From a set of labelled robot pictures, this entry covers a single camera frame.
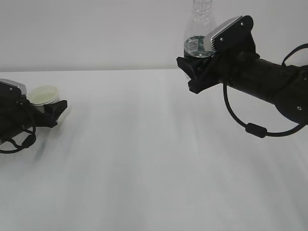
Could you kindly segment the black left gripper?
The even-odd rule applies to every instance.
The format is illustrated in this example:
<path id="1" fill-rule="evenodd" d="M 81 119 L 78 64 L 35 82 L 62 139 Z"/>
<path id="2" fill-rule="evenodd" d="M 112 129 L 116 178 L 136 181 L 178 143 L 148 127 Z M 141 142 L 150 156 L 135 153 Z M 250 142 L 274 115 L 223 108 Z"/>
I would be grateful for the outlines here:
<path id="1" fill-rule="evenodd" d="M 30 127 L 53 128 L 67 109 L 67 100 L 44 105 L 44 113 L 36 109 L 25 98 L 0 99 L 0 136 L 9 137 Z"/>

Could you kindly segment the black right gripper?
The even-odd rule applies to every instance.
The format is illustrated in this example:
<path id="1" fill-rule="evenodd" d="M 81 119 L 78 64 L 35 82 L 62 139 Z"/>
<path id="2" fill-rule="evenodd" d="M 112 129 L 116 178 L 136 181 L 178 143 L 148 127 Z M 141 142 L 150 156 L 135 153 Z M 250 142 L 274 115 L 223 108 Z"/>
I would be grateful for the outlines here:
<path id="1" fill-rule="evenodd" d="M 241 69 L 258 58 L 260 55 L 256 52 L 256 44 L 251 33 L 221 54 L 215 53 L 206 58 L 178 57 L 176 61 L 178 68 L 189 78 L 196 78 L 188 81 L 189 91 L 200 93 L 219 84 L 232 69 Z"/>

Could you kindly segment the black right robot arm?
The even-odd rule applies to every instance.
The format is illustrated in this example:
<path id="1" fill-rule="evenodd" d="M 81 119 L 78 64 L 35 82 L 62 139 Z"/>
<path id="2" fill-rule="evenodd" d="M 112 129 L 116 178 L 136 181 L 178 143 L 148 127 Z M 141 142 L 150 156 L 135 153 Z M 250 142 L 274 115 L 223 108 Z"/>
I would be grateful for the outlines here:
<path id="1" fill-rule="evenodd" d="M 177 65 L 190 78 L 189 90 L 195 94 L 226 85 L 273 104 L 297 124 L 308 123 L 308 67 L 261 59 L 251 34 L 207 58 L 178 57 Z"/>

